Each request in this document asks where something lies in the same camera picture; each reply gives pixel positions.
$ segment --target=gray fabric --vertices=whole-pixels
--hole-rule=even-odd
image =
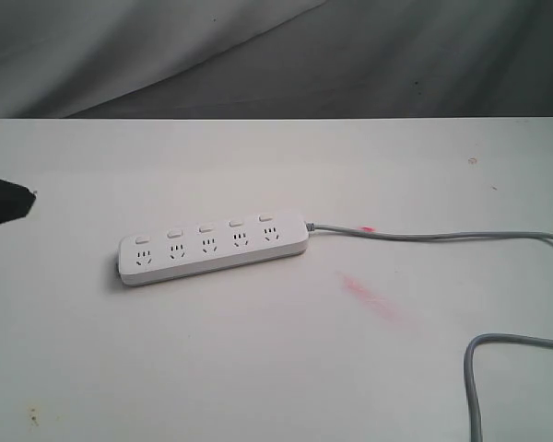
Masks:
[[[0,0],[0,118],[147,87],[325,0]]]
[[[553,0],[330,0],[85,118],[553,115]]]

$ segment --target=white surface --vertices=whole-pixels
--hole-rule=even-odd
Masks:
[[[309,239],[303,216],[291,210],[177,230],[181,232],[179,239],[169,239],[175,237],[175,231],[167,228],[123,238],[119,244],[123,282],[143,285],[298,255],[307,249]]]
[[[0,226],[0,441],[466,441],[469,340],[553,338],[532,240],[321,234],[138,288],[114,267],[120,232],[282,207],[553,232],[553,119],[0,121],[0,177],[38,193]],[[553,440],[553,352],[483,347],[476,371],[487,441]]]

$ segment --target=electrical outlet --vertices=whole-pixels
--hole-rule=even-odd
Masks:
[[[300,254],[308,239],[293,211],[172,227],[123,238],[119,274],[127,285],[149,284]]]

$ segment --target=black object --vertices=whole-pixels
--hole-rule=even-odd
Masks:
[[[27,216],[35,195],[26,187],[0,180],[0,224]]]

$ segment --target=power strip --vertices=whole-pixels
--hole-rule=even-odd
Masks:
[[[303,253],[309,233],[293,211],[176,226],[123,238],[119,274],[144,285]]]

